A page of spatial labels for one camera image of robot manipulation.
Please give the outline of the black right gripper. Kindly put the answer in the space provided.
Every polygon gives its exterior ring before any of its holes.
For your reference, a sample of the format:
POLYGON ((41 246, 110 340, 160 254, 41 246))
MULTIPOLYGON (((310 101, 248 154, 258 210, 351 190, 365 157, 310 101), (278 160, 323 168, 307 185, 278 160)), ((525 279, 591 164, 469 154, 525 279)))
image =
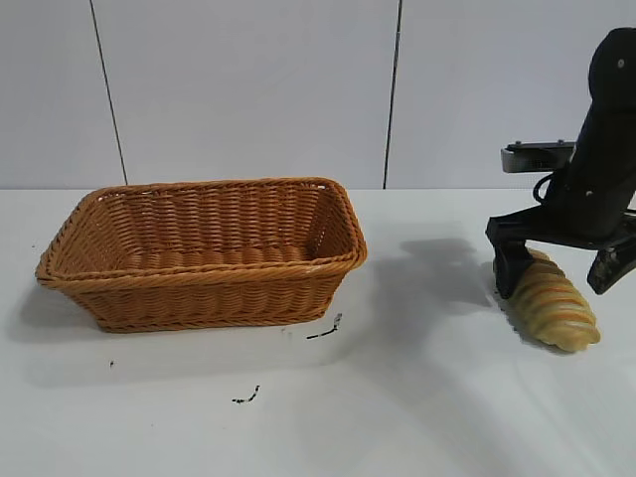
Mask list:
MULTIPOLYGON (((509 173, 546 172, 538 204, 489 220, 496 287, 509 299, 534 263, 526 239, 593 248, 620 230, 635 192, 635 133, 592 132, 577 141, 520 142, 502 150, 509 173)), ((595 293, 605 293, 635 269, 635 247, 600 250, 587 274, 595 293)))

